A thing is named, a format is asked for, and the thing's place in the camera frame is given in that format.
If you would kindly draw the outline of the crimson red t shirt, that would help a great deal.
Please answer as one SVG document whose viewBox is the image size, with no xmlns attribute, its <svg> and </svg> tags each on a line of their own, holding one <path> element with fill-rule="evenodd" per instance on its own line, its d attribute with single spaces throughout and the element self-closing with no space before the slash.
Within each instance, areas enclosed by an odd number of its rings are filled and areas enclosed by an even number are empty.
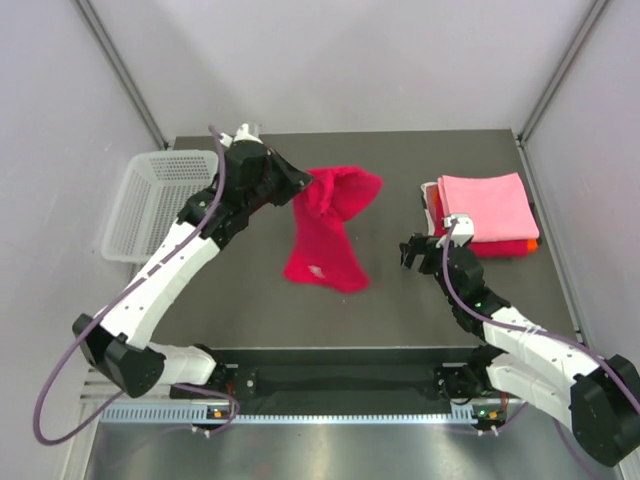
<svg viewBox="0 0 640 480">
<path fill-rule="evenodd" d="M 293 200 L 295 237 L 283 276 L 351 294 L 370 280 L 361 268 L 345 224 L 377 197 L 383 179 L 356 166 L 314 168 L 312 182 Z"/>
</svg>

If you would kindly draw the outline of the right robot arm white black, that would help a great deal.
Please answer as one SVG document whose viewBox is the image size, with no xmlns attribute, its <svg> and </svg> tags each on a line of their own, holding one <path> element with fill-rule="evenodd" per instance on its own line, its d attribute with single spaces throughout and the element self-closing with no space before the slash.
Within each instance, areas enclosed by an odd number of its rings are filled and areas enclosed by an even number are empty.
<svg viewBox="0 0 640 480">
<path fill-rule="evenodd" d="M 457 323 L 483 341 L 466 372 L 474 393 L 519 397 L 570 430 L 604 466 L 638 449 L 639 373 L 630 360 L 605 359 L 530 321 L 486 285 L 470 248 L 445 237 L 412 235 L 400 246 L 400 262 L 433 276 Z"/>
</svg>

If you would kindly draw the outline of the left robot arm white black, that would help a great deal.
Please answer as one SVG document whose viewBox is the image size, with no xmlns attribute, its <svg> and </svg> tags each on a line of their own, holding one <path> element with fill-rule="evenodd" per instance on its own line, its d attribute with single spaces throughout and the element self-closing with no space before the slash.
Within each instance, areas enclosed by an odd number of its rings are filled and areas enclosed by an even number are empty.
<svg viewBox="0 0 640 480">
<path fill-rule="evenodd" d="M 153 333 L 193 277 L 248 226 L 252 214 L 266 204 L 287 204 L 311 182 L 311 174 L 259 140 L 222 148 L 212 183 L 188 198 L 114 305 L 74 322 L 88 363 L 131 398 L 175 384 L 194 385 L 209 397 L 220 394 L 227 374 L 211 350 L 156 344 Z"/>
</svg>

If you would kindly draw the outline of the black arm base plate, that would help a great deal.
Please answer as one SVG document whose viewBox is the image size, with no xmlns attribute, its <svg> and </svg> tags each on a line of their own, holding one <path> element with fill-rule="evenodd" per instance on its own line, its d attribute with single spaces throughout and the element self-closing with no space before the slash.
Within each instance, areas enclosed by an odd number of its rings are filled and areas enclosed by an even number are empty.
<svg viewBox="0 0 640 480">
<path fill-rule="evenodd" d="M 486 369 L 498 350 L 489 346 L 201 349 L 216 361 L 202 387 L 238 400 L 285 391 L 365 391 L 469 402 L 497 391 Z"/>
</svg>

